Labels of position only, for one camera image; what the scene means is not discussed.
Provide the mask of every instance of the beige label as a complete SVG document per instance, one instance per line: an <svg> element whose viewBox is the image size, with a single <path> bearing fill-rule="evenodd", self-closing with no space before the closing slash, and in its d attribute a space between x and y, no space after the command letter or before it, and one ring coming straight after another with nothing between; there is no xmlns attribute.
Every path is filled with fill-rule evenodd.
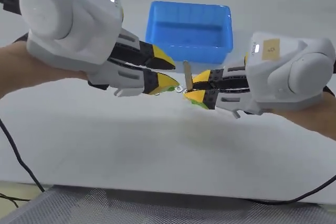
<svg viewBox="0 0 336 224"><path fill-rule="evenodd" d="M280 59L280 39L269 39L264 41L262 60Z"/></svg>

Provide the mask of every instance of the gray mesh surface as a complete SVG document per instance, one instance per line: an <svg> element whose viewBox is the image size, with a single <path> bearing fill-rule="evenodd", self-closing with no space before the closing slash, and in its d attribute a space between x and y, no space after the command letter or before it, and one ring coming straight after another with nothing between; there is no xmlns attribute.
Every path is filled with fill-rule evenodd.
<svg viewBox="0 0 336 224"><path fill-rule="evenodd" d="M54 187L0 224L334 224L311 204L263 206L245 200Z"/></svg>

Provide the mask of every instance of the blue plastic bin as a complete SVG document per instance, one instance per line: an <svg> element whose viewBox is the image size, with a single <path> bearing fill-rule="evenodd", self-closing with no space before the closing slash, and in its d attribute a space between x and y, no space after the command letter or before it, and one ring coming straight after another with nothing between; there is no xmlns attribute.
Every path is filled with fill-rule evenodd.
<svg viewBox="0 0 336 224"><path fill-rule="evenodd" d="M155 1L146 42L157 45L175 61L220 64L233 49L230 8Z"/></svg>

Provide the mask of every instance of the human arm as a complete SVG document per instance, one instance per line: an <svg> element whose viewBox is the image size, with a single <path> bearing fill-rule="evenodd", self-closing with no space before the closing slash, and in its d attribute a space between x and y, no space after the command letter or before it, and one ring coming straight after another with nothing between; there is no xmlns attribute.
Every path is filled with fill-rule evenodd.
<svg viewBox="0 0 336 224"><path fill-rule="evenodd" d="M15 90L65 78L86 79L80 71L52 68L32 57L19 41L0 48L0 98Z"/></svg>
<svg viewBox="0 0 336 224"><path fill-rule="evenodd" d="M336 98L327 92L323 93L321 103L304 110L273 110L272 113L336 141Z"/></svg>

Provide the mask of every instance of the white table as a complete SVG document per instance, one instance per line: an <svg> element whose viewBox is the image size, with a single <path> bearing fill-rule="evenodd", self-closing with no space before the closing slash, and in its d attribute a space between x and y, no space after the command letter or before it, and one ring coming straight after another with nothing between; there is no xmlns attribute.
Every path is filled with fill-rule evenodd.
<svg viewBox="0 0 336 224"><path fill-rule="evenodd" d="M124 27L142 39L152 1L122 0ZM230 6L235 50L228 61L244 54L254 30L336 44L334 0L164 1ZM0 12L0 20L1 45L26 31L18 16ZM172 76L183 82L181 73ZM234 120L176 92L116 98L80 80L59 81L8 95L0 116L45 184L286 200L336 173L334 141L274 115ZM0 180L31 183L3 135ZM336 184L307 201L336 204Z"/></svg>

